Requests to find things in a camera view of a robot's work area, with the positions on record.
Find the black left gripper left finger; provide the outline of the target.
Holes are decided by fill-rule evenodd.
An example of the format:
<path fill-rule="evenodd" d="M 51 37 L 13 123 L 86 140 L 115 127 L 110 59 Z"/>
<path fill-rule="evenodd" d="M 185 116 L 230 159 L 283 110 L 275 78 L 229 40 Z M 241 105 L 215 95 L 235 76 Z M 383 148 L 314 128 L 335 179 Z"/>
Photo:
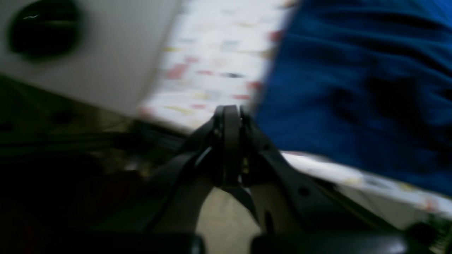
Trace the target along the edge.
<path fill-rule="evenodd" d="M 89 230 L 58 234 L 47 254 L 205 254 L 196 233 L 199 213 L 214 187 L 240 185 L 242 116 L 218 106 L 145 183 L 137 198 Z"/>

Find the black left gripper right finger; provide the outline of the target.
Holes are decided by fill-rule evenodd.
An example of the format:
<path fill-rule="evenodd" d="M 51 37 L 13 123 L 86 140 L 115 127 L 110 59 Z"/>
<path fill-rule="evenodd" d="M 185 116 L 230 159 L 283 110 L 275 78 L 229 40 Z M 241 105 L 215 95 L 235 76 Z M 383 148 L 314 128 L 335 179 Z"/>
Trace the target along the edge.
<path fill-rule="evenodd" d="M 431 253 L 328 184 L 295 170 L 244 106 L 240 117 L 246 183 L 263 229 L 251 243 L 252 254 Z"/>

